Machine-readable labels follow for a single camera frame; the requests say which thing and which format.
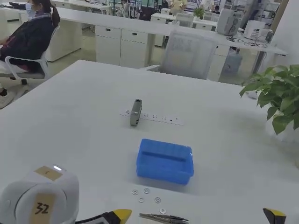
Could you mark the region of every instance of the printed number 32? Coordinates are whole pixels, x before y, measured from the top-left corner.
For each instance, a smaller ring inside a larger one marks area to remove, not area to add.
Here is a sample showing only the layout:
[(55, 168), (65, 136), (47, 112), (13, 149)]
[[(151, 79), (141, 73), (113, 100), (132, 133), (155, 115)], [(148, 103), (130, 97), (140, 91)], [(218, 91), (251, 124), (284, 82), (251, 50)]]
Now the printed number 32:
[(37, 203), (38, 206), (36, 207), (36, 209), (38, 209), (38, 211), (36, 213), (34, 213), (35, 215), (42, 213), (42, 214), (48, 214), (48, 209), (49, 206), (47, 204), (43, 204), (43, 203)]

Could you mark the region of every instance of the blue plastic box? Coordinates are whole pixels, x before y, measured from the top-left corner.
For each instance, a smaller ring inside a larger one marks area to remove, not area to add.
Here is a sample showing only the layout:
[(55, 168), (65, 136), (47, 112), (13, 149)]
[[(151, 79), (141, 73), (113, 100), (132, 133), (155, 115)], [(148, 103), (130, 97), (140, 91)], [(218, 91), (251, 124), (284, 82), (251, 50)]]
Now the blue plastic box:
[(190, 147), (150, 139), (142, 139), (136, 165), (138, 176), (179, 184), (194, 174)]

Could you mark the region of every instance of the power strip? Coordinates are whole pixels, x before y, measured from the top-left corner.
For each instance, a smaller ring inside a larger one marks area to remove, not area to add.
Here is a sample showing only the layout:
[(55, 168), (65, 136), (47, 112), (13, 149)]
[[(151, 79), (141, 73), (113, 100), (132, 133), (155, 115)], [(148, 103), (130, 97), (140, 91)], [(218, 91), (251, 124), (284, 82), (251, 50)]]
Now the power strip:
[[(130, 110), (126, 110), (125, 112), (120, 113), (120, 115), (129, 117), (130, 113), (131, 113)], [(181, 126), (184, 125), (183, 121), (180, 118), (171, 117), (171, 116), (159, 116), (153, 113), (141, 113), (140, 119), (152, 120), (152, 121), (157, 121), (157, 122), (162, 122), (162, 123), (167, 123), (172, 125), (181, 125)]]

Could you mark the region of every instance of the green plant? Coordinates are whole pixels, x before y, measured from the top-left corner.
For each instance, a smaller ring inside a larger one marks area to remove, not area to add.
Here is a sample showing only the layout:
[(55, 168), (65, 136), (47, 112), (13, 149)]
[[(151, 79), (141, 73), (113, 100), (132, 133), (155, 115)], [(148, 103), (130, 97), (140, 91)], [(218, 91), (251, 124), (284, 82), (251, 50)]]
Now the green plant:
[(196, 8), (193, 14), (202, 20), (204, 18), (205, 10), (203, 8)]
[(257, 91), (257, 105), (270, 105), (267, 120), (274, 116), (276, 134), (283, 132), (291, 121), (294, 130), (299, 127), (299, 65), (270, 67), (262, 74), (253, 74), (244, 84), (241, 97), (246, 91)]

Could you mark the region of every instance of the tweezers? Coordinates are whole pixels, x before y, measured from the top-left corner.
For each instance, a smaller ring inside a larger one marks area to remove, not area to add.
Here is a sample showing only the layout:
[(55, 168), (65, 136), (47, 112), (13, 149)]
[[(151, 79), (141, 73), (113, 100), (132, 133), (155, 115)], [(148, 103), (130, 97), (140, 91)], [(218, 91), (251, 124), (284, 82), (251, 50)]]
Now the tweezers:
[(139, 213), (139, 216), (142, 218), (150, 219), (165, 224), (167, 223), (188, 224), (188, 219), (180, 218), (177, 216), (154, 215), (154, 214), (144, 214), (144, 213)]

